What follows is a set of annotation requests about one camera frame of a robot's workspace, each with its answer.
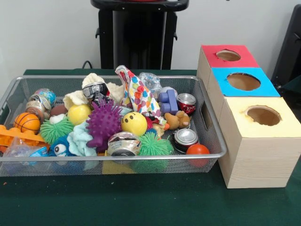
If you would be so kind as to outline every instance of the plastic bag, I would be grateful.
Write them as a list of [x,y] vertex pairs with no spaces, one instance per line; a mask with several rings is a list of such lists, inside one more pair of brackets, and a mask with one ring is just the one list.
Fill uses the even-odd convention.
[[160,92],[162,89],[160,78],[155,74],[142,72],[140,73],[139,78],[152,93]]
[[28,146],[22,139],[15,137],[3,157],[46,157],[46,147]]

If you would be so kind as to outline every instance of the orange basketball ball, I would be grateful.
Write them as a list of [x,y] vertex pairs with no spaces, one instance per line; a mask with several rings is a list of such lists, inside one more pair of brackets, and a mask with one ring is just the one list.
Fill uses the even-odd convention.
[[19,128],[21,132],[31,130],[37,134],[40,129],[40,121],[35,114],[25,112],[16,117],[14,127]]

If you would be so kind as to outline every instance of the gray wall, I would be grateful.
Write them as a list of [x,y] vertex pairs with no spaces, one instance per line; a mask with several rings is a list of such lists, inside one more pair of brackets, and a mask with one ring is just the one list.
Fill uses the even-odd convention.
[[[247,45],[268,76],[298,0],[190,0],[178,13],[173,69],[196,69],[200,44]],[[25,69],[100,67],[89,0],[0,0],[0,95]]]

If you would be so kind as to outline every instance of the box with hole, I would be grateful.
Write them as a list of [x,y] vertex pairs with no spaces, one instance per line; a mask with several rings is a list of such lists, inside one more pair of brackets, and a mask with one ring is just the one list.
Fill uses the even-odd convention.
[[246,46],[218,45],[201,46],[197,76],[207,89],[212,68],[219,67],[259,67]]
[[261,68],[212,68],[207,91],[217,119],[221,115],[224,96],[280,96]]
[[301,125],[281,97],[225,97],[219,160],[228,188],[285,187],[301,153]]

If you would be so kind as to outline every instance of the blue top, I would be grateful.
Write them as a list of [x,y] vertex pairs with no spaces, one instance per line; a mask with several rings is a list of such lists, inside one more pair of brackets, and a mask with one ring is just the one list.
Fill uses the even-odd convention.
[[[212,72],[221,88],[222,94],[227,97],[279,97],[269,78],[261,68],[212,68]],[[233,87],[227,77],[233,73],[249,74],[260,81],[260,87],[245,91]]]

